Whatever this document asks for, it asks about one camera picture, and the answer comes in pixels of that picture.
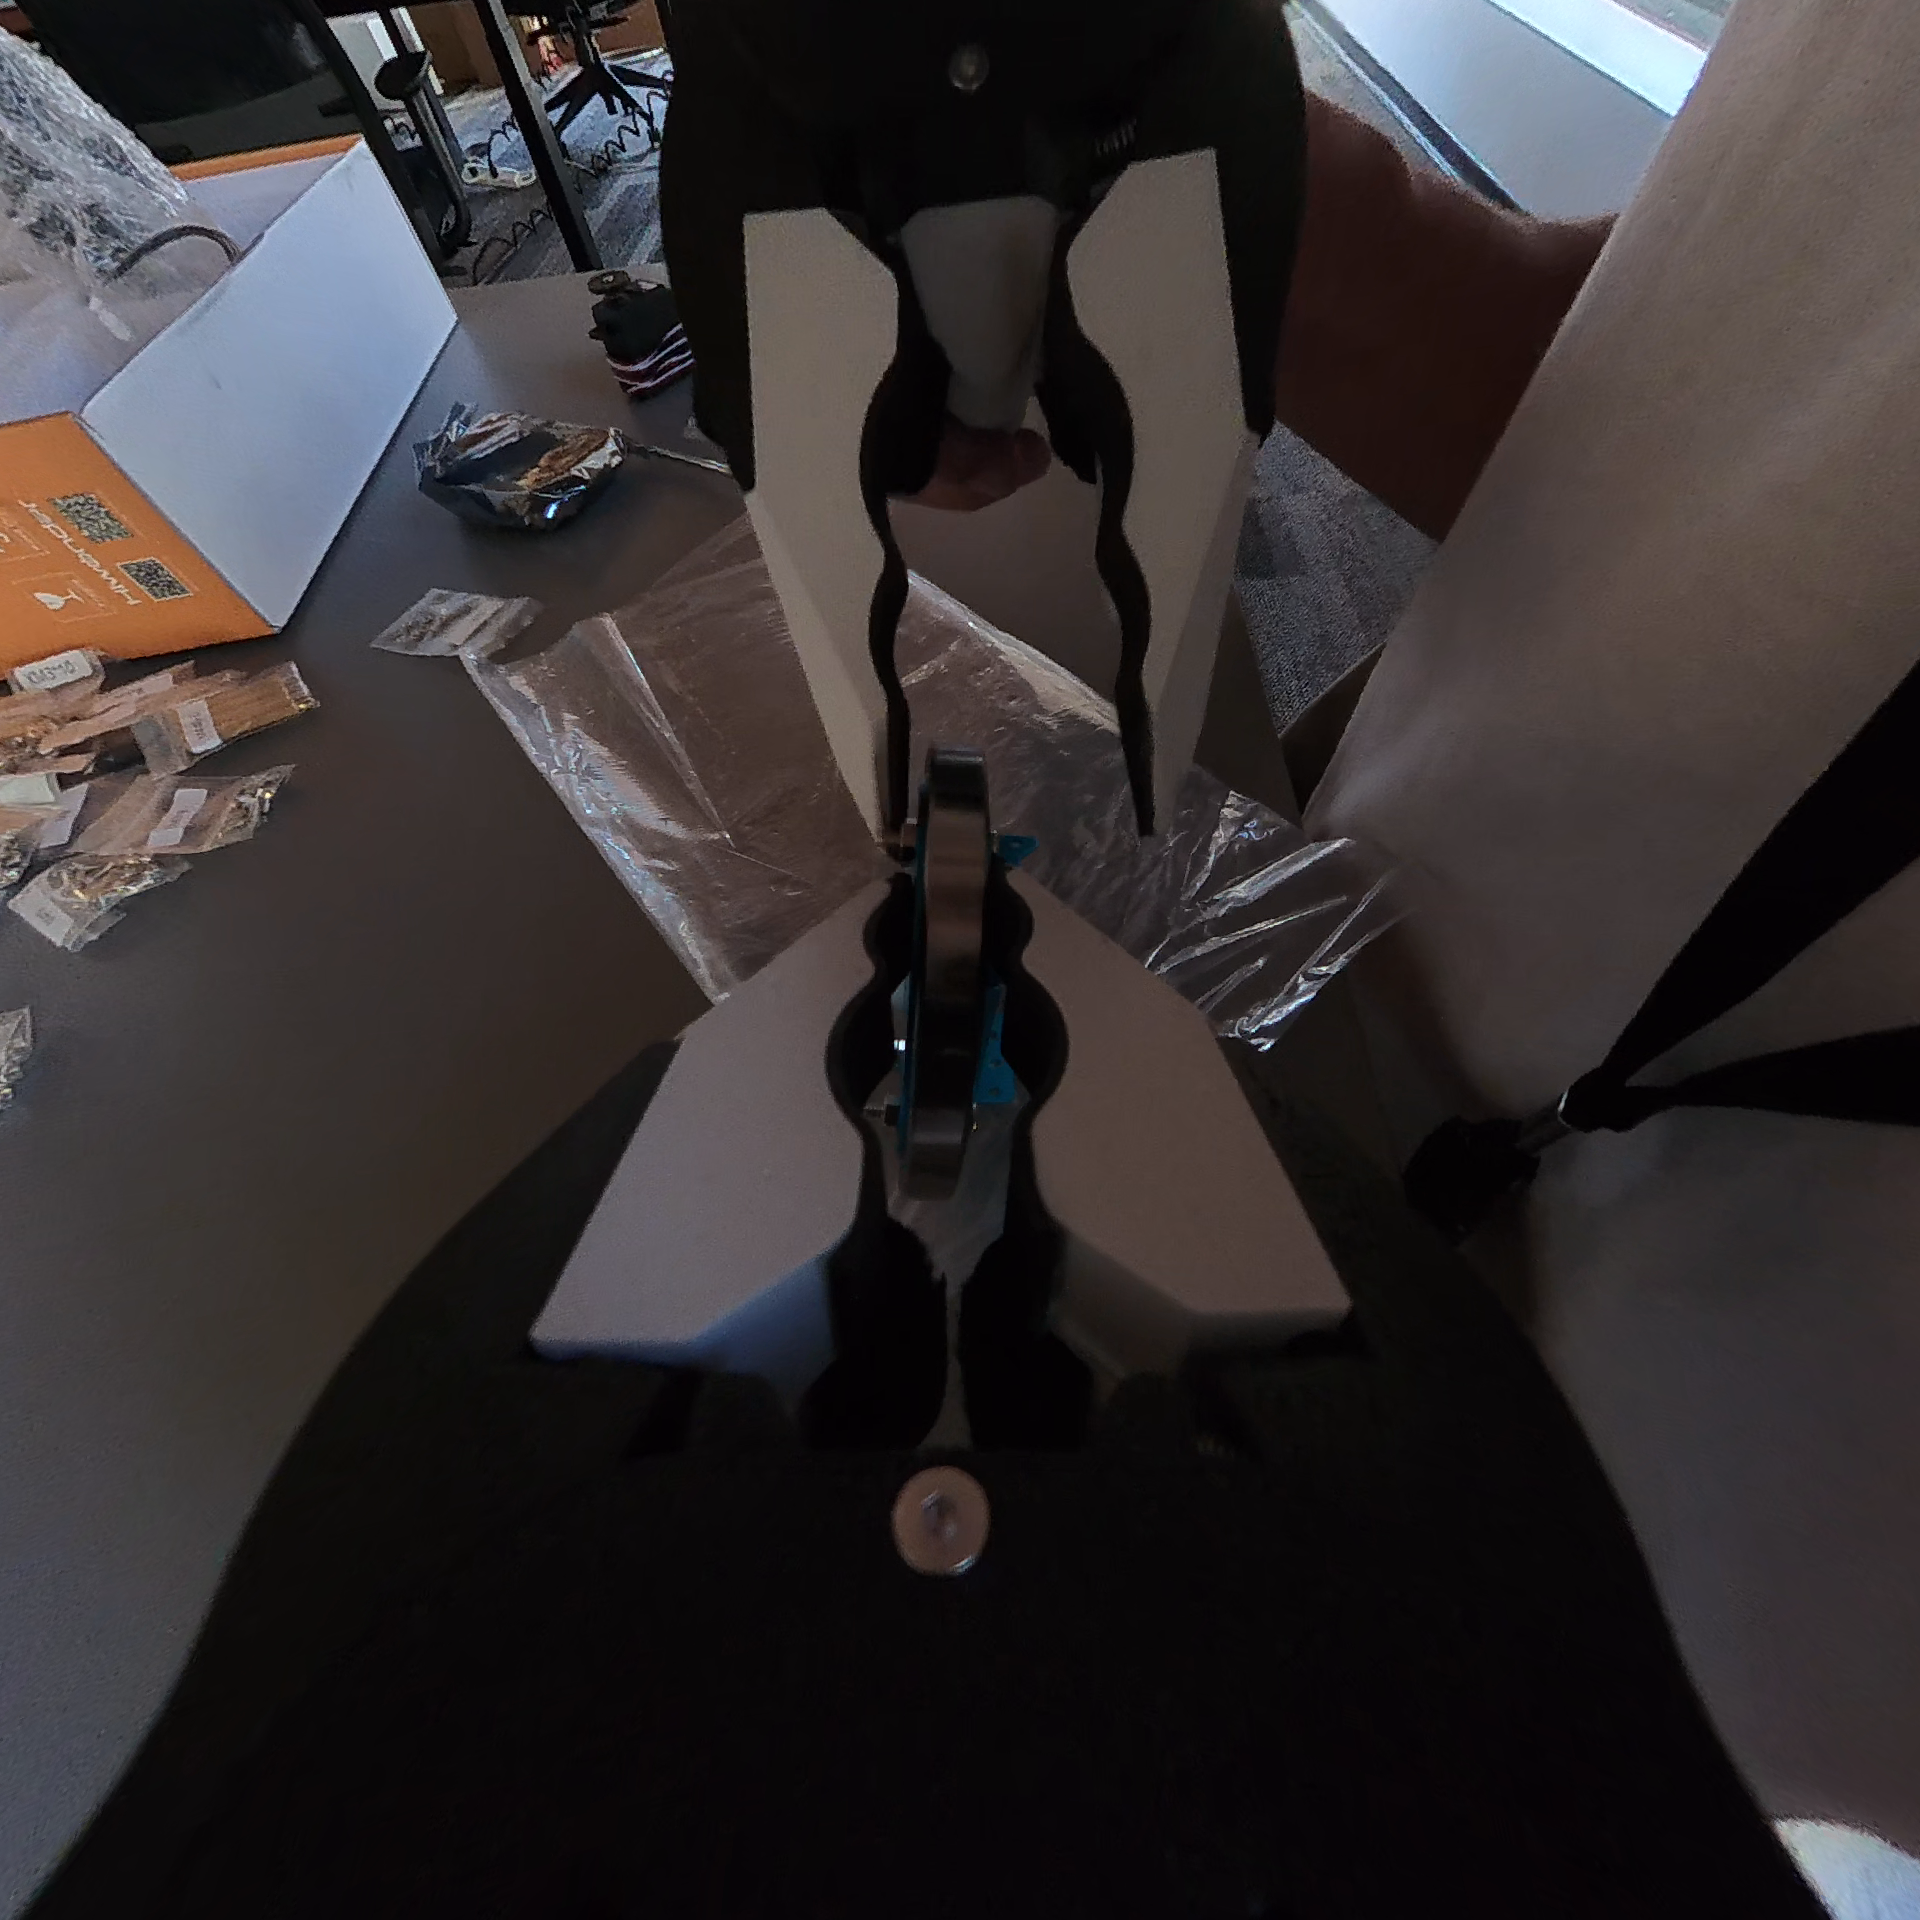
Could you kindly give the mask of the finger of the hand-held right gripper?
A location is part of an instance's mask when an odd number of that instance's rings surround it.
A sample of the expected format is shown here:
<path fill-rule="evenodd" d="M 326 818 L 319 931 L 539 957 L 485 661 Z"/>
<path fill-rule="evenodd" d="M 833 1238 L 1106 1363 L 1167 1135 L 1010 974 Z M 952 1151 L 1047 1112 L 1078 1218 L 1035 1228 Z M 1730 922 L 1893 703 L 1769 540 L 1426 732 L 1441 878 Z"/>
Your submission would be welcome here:
<path fill-rule="evenodd" d="M 887 843 L 901 832 L 901 693 L 875 659 L 873 634 L 905 572 L 863 488 L 863 439 L 898 355 L 901 288 L 826 208 L 751 212 L 743 259 L 748 515 L 835 765 Z"/>
<path fill-rule="evenodd" d="M 1096 488 L 1137 828 L 1179 809 L 1211 705 L 1256 437 L 1213 148 L 1130 162 L 1059 246 L 1051 383 Z"/>

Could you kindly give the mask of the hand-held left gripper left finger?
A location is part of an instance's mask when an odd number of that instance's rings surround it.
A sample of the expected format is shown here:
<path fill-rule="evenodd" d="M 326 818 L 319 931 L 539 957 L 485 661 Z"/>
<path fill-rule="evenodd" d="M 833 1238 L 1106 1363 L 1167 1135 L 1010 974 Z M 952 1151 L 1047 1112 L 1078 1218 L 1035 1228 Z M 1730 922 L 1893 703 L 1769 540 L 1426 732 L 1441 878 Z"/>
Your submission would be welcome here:
<path fill-rule="evenodd" d="M 866 1115 L 913 922 L 909 880 L 865 885 L 684 1030 L 534 1320 L 542 1357 L 765 1379 L 816 1446 L 928 1440 L 944 1283 Z"/>

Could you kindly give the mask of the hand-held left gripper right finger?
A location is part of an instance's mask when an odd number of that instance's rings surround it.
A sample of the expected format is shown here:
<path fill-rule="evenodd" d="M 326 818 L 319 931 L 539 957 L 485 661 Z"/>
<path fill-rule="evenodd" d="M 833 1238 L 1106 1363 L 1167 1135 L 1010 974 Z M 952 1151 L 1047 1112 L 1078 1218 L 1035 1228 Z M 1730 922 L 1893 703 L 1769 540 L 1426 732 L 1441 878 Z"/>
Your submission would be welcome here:
<path fill-rule="evenodd" d="M 978 1448 L 1077 1448 L 1130 1379 L 1316 1345 L 1351 1293 L 1213 1024 L 1035 878 L 989 894 L 1024 1092 L 969 1278 Z"/>

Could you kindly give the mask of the blue disc with bearing ring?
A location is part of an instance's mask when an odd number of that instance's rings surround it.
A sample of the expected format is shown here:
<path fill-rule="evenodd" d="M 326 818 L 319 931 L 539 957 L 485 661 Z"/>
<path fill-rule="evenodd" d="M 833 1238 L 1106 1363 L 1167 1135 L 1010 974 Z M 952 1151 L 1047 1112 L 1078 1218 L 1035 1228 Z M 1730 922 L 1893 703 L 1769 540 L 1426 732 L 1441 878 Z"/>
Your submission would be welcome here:
<path fill-rule="evenodd" d="M 1006 978 L 990 910 L 1006 860 L 984 755 L 932 747 L 913 825 L 910 957 L 892 1001 L 897 1092 L 884 1123 L 901 1191 L 944 1202 L 962 1185 L 981 1112 L 1014 1113 L 1030 1097 L 1005 1052 Z"/>

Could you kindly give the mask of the person's right forearm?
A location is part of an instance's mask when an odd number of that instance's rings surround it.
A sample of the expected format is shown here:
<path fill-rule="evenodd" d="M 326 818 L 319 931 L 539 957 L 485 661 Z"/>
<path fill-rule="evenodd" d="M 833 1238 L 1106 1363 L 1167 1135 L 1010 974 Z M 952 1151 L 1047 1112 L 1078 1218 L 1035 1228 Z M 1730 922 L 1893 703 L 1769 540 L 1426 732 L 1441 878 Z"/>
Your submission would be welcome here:
<path fill-rule="evenodd" d="M 1412 165 L 1308 93 L 1276 422 L 1445 540 L 1618 218 L 1549 219 Z"/>

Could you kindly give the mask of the grey desk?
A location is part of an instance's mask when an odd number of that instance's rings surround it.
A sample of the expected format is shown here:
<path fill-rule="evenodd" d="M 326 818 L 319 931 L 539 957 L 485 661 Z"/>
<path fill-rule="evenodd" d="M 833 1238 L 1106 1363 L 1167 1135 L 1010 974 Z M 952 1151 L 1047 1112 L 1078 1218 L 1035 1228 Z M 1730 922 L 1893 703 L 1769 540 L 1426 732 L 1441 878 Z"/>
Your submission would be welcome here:
<path fill-rule="evenodd" d="M 421 496 L 452 402 L 688 444 L 626 404 L 585 273 L 452 289 L 455 327 L 295 615 L 199 656 L 295 659 L 319 705 L 257 838 L 65 952 L 4 914 L 35 1046 L 4 1108 L 4 1916 L 108 1797 L 288 1441 L 410 1270 L 707 1001 L 450 659 L 372 635 L 429 588 L 542 601 L 540 647 L 743 513 L 643 461 L 494 537 Z"/>

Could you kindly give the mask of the person's right hand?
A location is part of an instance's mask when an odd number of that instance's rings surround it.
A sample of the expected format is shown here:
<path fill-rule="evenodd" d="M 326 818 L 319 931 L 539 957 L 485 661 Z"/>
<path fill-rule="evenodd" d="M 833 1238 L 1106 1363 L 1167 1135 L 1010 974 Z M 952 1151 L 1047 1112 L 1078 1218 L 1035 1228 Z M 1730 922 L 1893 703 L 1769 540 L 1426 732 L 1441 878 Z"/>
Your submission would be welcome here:
<path fill-rule="evenodd" d="M 981 428 L 948 415 L 934 467 L 909 501 L 931 511 L 977 513 L 1040 482 L 1053 449 L 1032 428 Z"/>

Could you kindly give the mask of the black servo motor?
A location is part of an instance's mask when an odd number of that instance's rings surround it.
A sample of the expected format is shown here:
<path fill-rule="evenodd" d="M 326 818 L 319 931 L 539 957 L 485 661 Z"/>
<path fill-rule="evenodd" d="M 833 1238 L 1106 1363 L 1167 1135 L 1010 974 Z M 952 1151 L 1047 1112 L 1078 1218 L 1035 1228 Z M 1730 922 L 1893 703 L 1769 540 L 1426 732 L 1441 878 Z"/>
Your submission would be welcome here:
<path fill-rule="evenodd" d="M 589 295 L 589 335 L 604 350 L 628 400 L 659 395 L 694 372 L 678 299 L 666 282 L 602 269 L 589 275 Z"/>

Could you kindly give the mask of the silver antistatic bag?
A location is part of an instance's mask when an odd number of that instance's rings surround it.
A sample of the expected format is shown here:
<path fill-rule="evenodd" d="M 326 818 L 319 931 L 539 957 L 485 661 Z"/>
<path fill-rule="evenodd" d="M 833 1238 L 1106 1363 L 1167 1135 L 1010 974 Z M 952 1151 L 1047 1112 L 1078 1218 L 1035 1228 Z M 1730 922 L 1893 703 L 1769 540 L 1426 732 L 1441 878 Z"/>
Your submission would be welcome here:
<path fill-rule="evenodd" d="M 589 511 L 628 461 L 611 425 L 455 404 L 412 444 L 418 492 L 450 515 L 497 532 L 549 532 Z"/>

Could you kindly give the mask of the clear plastic bag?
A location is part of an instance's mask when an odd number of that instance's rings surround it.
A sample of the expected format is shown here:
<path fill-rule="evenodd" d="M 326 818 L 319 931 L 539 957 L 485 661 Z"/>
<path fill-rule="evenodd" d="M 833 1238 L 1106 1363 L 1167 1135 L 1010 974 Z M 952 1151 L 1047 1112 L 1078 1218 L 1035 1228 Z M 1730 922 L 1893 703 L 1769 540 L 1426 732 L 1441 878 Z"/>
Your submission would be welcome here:
<path fill-rule="evenodd" d="M 1310 839 L 1192 765 L 1143 838 L 1113 705 L 1069 668 L 913 580 L 913 717 L 983 754 L 1023 870 L 1238 1041 L 1284 1024 L 1406 907 L 1380 851 Z M 477 687 L 710 1001 L 895 864 L 844 783 L 748 520 L 631 605 Z"/>
<path fill-rule="evenodd" d="M 191 198 L 156 155 L 58 62 L 2 32 L 4 275 L 99 288 Z"/>

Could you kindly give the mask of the black star chair base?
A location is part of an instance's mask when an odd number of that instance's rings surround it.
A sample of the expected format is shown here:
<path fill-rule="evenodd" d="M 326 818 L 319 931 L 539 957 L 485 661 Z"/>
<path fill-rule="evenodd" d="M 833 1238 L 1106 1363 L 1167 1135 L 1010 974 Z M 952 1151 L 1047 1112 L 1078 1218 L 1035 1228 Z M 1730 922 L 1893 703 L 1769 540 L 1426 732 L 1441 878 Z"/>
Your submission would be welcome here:
<path fill-rule="evenodd" d="M 659 148 L 673 73 L 650 63 L 619 62 L 604 52 L 601 32 L 625 22 L 625 12 L 615 3 L 566 2 L 544 22 L 568 41 L 577 67 L 542 99 L 557 139 L 565 142 L 589 109 L 601 109 L 619 125 L 639 121 L 653 148 Z"/>

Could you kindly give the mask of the small labelled hardware bag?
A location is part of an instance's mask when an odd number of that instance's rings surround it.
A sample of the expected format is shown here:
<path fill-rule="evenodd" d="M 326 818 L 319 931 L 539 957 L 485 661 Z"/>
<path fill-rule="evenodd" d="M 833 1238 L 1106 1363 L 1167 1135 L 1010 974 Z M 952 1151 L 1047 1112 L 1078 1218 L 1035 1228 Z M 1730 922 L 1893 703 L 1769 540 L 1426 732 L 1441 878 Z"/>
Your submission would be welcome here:
<path fill-rule="evenodd" d="M 404 657 L 491 659 L 544 611 L 537 596 L 430 588 L 380 634 L 372 649 Z"/>

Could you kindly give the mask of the orange and white cardboard box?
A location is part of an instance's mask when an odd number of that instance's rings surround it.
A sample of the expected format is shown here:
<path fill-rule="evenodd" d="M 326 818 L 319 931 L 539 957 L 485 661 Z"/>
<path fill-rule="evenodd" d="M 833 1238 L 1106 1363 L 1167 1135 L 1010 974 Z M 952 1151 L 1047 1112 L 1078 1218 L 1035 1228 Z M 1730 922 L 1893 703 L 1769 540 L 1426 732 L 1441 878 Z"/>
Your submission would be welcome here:
<path fill-rule="evenodd" d="M 41 395 L 4 346 L 4 668 L 274 635 L 456 314 L 365 142 L 189 172 L 243 256 L 95 379 Z"/>

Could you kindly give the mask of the pile of small hardware bags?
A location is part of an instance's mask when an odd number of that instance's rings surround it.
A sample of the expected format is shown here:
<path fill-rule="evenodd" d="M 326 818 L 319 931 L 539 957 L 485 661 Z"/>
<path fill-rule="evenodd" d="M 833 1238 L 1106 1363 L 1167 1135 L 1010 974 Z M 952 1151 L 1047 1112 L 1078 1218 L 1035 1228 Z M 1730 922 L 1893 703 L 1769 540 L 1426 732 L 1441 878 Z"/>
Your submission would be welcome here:
<path fill-rule="evenodd" d="M 78 647 L 14 669 L 2 699 L 2 904 L 62 954 L 97 946 L 137 900 L 248 843 L 292 779 L 224 757 L 319 709 L 292 661 L 162 665 L 115 684 Z"/>

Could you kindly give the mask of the black metal table frame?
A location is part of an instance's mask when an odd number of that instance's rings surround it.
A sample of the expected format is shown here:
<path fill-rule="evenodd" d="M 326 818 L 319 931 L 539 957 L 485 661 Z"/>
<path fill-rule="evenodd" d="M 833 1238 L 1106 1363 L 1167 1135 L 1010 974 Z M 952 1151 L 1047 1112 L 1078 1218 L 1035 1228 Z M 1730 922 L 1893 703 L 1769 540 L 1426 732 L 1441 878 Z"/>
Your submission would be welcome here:
<path fill-rule="evenodd" d="M 469 261 L 463 273 L 455 269 L 466 252 L 480 257 L 487 246 L 470 237 L 466 151 L 455 148 L 452 134 L 441 123 L 445 119 L 442 107 L 426 98 L 433 91 L 426 50 L 404 41 L 406 33 L 396 10 L 387 3 L 292 2 L 288 10 L 332 70 L 348 99 L 351 123 L 362 136 L 380 177 L 392 190 L 404 222 L 426 254 L 429 266 L 442 280 L 487 282 L 489 275 L 477 261 Z M 498 2 L 485 2 L 461 3 L 461 10 L 474 17 L 493 53 L 509 125 L 534 169 L 540 204 L 529 212 L 529 219 L 534 222 L 531 234 L 549 231 L 554 235 L 575 273 L 601 271 L 608 261 L 589 219 L 583 192 L 583 182 L 589 179 L 590 172 L 568 155 L 547 111 L 544 95 L 534 81 L 509 7 Z M 395 60 L 403 65 L 395 98 L 365 81 L 334 27 L 338 20 L 357 13 L 376 13 L 395 41 Z"/>

